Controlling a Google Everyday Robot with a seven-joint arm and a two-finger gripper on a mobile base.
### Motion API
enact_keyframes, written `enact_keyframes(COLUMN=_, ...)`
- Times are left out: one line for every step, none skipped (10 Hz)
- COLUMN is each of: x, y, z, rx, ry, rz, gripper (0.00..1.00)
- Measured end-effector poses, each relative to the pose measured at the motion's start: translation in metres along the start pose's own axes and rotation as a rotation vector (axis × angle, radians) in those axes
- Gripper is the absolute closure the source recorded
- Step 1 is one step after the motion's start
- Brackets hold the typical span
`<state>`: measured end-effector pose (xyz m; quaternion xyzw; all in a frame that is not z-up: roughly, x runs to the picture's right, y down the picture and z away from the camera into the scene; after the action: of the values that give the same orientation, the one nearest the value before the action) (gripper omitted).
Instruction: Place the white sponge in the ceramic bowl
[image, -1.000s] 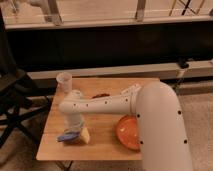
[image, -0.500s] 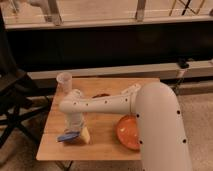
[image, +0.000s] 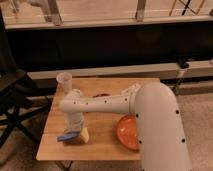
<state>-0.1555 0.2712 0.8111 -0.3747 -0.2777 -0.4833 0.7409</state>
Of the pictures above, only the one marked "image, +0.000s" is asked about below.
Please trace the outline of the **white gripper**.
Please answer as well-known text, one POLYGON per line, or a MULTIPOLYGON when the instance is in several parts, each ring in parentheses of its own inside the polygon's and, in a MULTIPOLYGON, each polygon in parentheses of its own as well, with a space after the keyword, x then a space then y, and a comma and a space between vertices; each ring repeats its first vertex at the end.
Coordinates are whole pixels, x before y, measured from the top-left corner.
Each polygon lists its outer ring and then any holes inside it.
POLYGON ((89 142, 89 132, 84 127, 84 116, 82 113, 66 114, 67 128, 71 132, 80 132, 79 138, 84 143, 89 142))

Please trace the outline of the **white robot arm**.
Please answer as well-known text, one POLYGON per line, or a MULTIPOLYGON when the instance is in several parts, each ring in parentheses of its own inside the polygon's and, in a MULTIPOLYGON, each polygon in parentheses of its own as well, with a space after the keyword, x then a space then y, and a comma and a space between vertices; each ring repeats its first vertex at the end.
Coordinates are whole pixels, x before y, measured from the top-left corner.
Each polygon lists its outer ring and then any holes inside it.
POLYGON ((134 84, 118 95, 86 98, 78 89, 59 103, 70 131, 83 128, 84 112, 136 117, 142 171, 192 171, 181 114, 173 91, 163 83, 134 84))

